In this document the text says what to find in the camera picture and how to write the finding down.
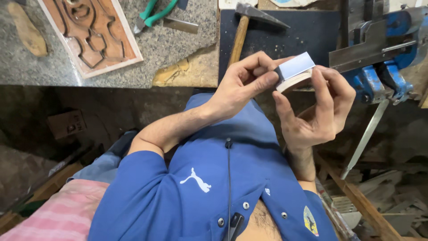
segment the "green-handled pliers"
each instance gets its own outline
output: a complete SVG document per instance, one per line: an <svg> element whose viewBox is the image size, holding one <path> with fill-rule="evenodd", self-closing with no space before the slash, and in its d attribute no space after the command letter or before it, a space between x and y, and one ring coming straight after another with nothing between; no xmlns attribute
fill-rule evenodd
<svg viewBox="0 0 428 241"><path fill-rule="evenodd" d="M144 12L140 13L140 17L137 18L137 24L135 24L135 27L134 27L134 34L140 33L145 26L152 27L153 23L156 20L159 20L159 19L163 18L165 15L167 15L174 8L176 3L178 2L178 0L172 0L169 3L169 5L164 10L162 10L160 13L157 13L157 14L149 17L150 13L152 12L153 7L155 6L157 1L158 0L150 0L149 3L147 4L146 9L144 10Z"/></svg>

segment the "pink cloth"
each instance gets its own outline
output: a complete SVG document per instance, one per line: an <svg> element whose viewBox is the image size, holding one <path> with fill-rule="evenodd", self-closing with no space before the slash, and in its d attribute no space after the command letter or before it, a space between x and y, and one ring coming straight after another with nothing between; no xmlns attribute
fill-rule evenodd
<svg viewBox="0 0 428 241"><path fill-rule="evenodd" d="M0 241L84 241L108 183L74 179Z"/></svg>

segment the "blue polo shirt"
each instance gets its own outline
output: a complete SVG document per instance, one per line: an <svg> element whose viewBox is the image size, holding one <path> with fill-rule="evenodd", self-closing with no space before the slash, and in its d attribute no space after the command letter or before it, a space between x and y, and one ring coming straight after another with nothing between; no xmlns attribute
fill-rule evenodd
<svg viewBox="0 0 428 241"><path fill-rule="evenodd" d="M191 97L186 109L211 96ZM229 216L227 138L233 143L230 212L244 216L241 232L261 198L284 241L337 240L320 198L301 188L254 100L233 118L193 134L169 168L151 151L126 156L95 212L88 240L222 240Z"/></svg>

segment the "puma logo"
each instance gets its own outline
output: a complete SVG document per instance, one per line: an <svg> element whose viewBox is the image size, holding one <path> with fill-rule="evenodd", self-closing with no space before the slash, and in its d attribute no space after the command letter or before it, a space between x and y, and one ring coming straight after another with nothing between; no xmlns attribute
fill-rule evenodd
<svg viewBox="0 0 428 241"><path fill-rule="evenodd" d="M180 184L185 183L187 180L189 180L189 178L194 178L196 180L196 182L198 182L198 185L202 189L202 191L204 191L206 193L210 191L211 185L204 183L204 181L202 181L202 179L200 177L196 176L196 173L193 170L193 167L192 167L192 175L190 175L184 181L181 181Z"/></svg>

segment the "hand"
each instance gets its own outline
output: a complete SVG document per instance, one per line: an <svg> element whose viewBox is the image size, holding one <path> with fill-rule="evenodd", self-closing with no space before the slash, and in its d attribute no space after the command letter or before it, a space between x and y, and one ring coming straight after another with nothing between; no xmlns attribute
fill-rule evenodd
<svg viewBox="0 0 428 241"><path fill-rule="evenodd" d="M312 85L317 103L294 115L288 99L273 92L282 135L290 151L298 151L333 140L343 130L355 98L355 90L336 70L316 66Z"/></svg>
<svg viewBox="0 0 428 241"><path fill-rule="evenodd" d="M217 121L232 118L251 98L278 82L273 70L291 58L272 60L260 51L232 64L204 108L216 115Z"/></svg>

